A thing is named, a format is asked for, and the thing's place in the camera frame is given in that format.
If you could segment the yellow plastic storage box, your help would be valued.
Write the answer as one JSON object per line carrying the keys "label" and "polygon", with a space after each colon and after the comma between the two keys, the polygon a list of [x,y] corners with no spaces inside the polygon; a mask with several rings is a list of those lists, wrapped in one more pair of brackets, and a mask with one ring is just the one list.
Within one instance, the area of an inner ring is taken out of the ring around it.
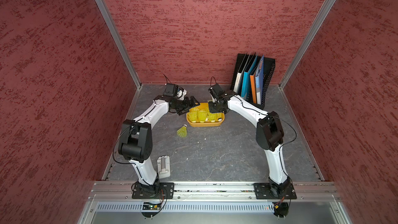
{"label": "yellow plastic storage box", "polygon": [[[194,107],[194,108],[198,109],[199,111],[200,110],[206,110],[208,113],[210,113],[209,109],[208,109],[208,103],[200,103],[200,106],[197,106],[197,107]],[[222,122],[218,122],[218,120],[216,120],[216,122],[209,122],[208,121],[208,116],[207,116],[207,120],[204,123],[200,123],[199,120],[197,120],[196,123],[191,123],[189,121],[188,114],[186,114],[186,119],[187,119],[188,124],[190,126],[192,126],[192,127],[218,127],[224,122],[225,114],[223,114],[223,113],[216,113],[216,114],[217,114],[217,117],[222,115],[222,119],[223,119]]]}

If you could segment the yellow shuttlecock one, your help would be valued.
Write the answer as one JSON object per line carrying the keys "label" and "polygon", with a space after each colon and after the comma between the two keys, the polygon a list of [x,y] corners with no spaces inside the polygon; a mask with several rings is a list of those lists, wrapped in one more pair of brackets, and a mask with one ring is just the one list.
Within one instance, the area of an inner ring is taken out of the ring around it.
{"label": "yellow shuttlecock one", "polygon": [[218,119],[217,114],[215,113],[208,113],[208,121],[209,122],[216,122]]}

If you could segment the yellow shuttlecock two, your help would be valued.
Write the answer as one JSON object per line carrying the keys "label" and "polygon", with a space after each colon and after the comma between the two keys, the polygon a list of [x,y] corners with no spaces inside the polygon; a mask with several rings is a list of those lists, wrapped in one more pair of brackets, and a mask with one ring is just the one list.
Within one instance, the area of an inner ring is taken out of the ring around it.
{"label": "yellow shuttlecock two", "polygon": [[193,108],[193,109],[191,109],[188,112],[188,118],[189,118],[189,121],[191,123],[196,123],[197,122],[197,120],[198,120],[198,112],[199,112],[199,110],[196,109],[196,108]]}

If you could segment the yellow shuttlecock seven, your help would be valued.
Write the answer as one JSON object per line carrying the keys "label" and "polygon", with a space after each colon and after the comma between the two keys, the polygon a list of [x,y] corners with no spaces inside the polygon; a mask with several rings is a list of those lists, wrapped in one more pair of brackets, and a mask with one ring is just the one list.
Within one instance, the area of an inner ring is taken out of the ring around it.
{"label": "yellow shuttlecock seven", "polygon": [[207,120],[208,112],[206,110],[198,111],[198,120],[200,123],[204,123]]}

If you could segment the yellow shuttlecock six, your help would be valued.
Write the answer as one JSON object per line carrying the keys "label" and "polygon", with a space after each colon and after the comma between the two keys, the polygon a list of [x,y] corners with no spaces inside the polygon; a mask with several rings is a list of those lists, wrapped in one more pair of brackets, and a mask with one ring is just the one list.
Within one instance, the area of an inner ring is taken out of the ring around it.
{"label": "yellow shuttlecock six", "polygon": [[181,138],[185,138],[187,136],[187,125],[184,124],[180,129],[177,130],[177,135]]}

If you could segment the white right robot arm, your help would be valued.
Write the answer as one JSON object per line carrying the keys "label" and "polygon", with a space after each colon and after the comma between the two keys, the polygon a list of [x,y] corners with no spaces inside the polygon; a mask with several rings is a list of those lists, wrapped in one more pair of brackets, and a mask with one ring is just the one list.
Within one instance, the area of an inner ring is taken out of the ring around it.
{"label": "white right robot arm", "polygon": [[286,194],[292,185],[283,157],[284,131],[276,112],[267,112],[250,104],[239,95],[212,95],[208,103],[211,113],[233,111],[256,127],[256,142],[265,151],[269,168],[269,189],[273,197]]}

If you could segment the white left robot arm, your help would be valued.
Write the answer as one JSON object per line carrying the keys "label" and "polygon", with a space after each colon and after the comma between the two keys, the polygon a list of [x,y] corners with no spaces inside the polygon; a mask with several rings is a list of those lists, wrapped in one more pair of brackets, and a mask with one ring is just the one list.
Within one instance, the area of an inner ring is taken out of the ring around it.
{"label": "white left robot arm", "polygon": [[150,159],[153,149],[152,128],[169,112],[180,116],[199,105],[199,101],[193,96],[177,98],[159,95],[141,115],[122,123],[122,130],[114,148],[123,156],[125,162],[117,160],[115,155],[112,155],[113,161],[117,164],[132,165],[138,176],[135,185],[146,194],[155,195],[161,192],[159,175]]}

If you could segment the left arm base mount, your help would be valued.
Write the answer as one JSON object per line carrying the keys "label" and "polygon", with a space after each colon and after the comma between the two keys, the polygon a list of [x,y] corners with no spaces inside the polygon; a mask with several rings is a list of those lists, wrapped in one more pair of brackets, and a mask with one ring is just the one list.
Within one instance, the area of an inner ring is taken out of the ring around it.
{"label": "left arm base mount", "polygon": [[173,199],[174,183],[155,182],[154,185],[144,185],[136,182],[132,186],[132,199]]}

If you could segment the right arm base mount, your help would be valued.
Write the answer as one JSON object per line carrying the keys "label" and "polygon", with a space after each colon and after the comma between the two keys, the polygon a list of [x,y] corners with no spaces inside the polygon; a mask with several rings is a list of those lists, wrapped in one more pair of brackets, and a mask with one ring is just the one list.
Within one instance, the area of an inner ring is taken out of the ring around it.
{"label": "right arm base mount", "polygon": [[291,183],[283,184],[254,183],[254,192],[257,200],[296,200],[297,195]]}

